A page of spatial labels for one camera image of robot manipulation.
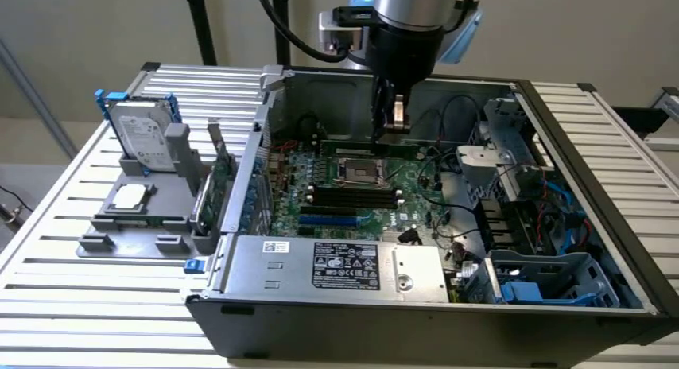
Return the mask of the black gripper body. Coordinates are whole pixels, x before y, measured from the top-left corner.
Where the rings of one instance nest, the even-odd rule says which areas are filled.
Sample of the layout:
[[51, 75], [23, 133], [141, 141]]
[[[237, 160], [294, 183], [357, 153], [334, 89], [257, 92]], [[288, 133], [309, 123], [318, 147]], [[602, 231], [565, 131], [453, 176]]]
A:
[[390, 25], [370, 27], [366, 66], [378, 80], [416, 84], [432, 73], [444, 30], [410, 31]]

